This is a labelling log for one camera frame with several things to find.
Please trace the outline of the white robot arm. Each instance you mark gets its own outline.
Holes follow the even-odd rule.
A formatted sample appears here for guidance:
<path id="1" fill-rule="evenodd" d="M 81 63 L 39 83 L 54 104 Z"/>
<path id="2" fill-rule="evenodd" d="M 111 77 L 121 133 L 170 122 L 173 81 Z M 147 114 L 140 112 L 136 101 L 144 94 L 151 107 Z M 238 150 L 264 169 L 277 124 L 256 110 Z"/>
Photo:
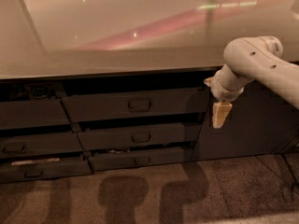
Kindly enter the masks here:
<path id="1" fill-rule="evenodd" d="M 243 37 L 224 49 L 224 66 L 204 83 L 217 103 L 213 105 L 212 123 L 223 126 L 234 101 L 253 80 L 299 108 L 299 66 L 282 59 L 283 46 L 273 36 Z"/>

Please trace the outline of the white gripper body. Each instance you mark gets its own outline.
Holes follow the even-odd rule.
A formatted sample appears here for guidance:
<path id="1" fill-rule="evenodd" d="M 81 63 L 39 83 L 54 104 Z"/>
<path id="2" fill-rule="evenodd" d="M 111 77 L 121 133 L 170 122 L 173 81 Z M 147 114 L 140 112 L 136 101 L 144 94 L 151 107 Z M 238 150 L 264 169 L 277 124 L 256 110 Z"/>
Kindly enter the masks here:
<path id="1" fill-rule="evenodd" d="M 213 96 L 220 102 L 232 102 L 234 101 L 243 91 L 241 88 L 237 91 L 229 91 L 221 84 L 221 72 L 218 71 L 215 76 L 211 79 L 211 92 Z"/>

